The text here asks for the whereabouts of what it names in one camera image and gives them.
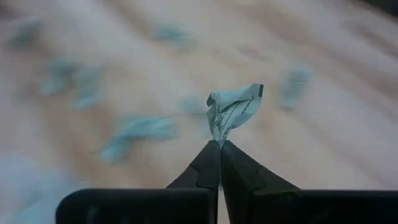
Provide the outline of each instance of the wooden surface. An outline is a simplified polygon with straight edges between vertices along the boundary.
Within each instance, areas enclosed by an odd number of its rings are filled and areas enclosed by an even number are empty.
[[[378,11],[343,0],[9,4],[39,16],[45,29],[34,48],[0,54],[3,151],[70,169],[98,187],[165,187],[209,140],[176,102],[193,95],[205,102],[213,90],[257,82],[265,87],[260,110],[229,135],[243,151],[305,189],[398,188],[398,27]],[[161,22],[188,32],[196,48],[151,40]],[[2,40],[10,29],[1,23]],[[69,108],[72,91],[38,95],[46,58],[60,54],[107,65],[100,105],[78,111]],[[294,62],[315,76],[298,108],[282,111],[278,86]],[[177,114],[180,136],[136,142],[120,164],[99,160],[128,113]]]

